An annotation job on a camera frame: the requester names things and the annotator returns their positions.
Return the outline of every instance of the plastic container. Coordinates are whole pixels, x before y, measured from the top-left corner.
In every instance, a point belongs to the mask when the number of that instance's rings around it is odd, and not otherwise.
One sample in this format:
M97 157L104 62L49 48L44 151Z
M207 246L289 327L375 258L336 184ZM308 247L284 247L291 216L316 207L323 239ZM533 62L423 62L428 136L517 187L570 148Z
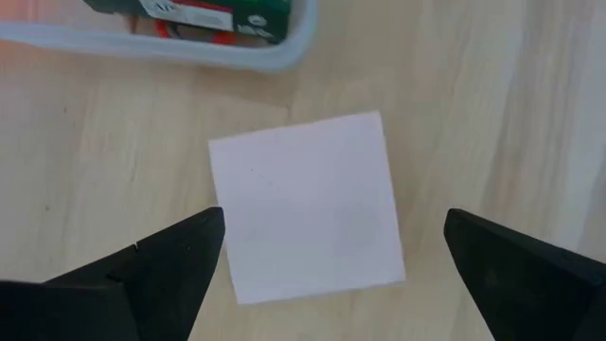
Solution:
M94 12L82 0L3 0L0 39L100 55L281 71L303 57L316 21L317 0L294 0L286 41L242 47L132 34L123 16Z

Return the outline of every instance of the white paper square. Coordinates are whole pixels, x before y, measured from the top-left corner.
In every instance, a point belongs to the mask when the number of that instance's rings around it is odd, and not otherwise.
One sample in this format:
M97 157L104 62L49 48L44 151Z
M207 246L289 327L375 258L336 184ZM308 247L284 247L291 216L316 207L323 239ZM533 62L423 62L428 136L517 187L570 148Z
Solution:
M209 142L240 304L404 280L379 113Z

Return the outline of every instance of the wooden table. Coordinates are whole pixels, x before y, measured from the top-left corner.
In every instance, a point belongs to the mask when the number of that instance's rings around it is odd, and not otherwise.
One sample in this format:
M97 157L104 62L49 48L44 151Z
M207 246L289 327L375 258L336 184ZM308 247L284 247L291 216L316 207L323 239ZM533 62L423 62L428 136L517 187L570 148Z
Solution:
M293 71L0 43L0 277L44 280L216 204L208 139L379 109L403 286L238 306L191 340L486 340L442 238L458 206L606 260L606 3L323 0Z

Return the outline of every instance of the wooden surface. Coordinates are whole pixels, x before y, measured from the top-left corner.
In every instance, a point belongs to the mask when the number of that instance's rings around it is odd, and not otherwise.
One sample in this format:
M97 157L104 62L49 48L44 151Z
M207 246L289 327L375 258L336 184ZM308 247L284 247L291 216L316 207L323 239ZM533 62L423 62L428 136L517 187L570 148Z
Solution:
M191 340L488 340L458 206L606 260L606 4L323 0L260 75L0 43L0 277L44 280L216 202L210 138L379 109L402 286L240 307L224 254Z

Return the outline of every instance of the wood grain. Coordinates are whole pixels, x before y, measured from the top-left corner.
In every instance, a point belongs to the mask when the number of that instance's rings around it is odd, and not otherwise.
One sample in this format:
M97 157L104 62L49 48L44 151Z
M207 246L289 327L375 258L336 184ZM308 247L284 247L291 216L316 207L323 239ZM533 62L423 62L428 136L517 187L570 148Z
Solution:
M606 3L326 0L260 75L0 43L0 277L44 280L216 204L211 138L379 109L407 282L238 306L191 340L488 340L442 237L458 206L606 260Z

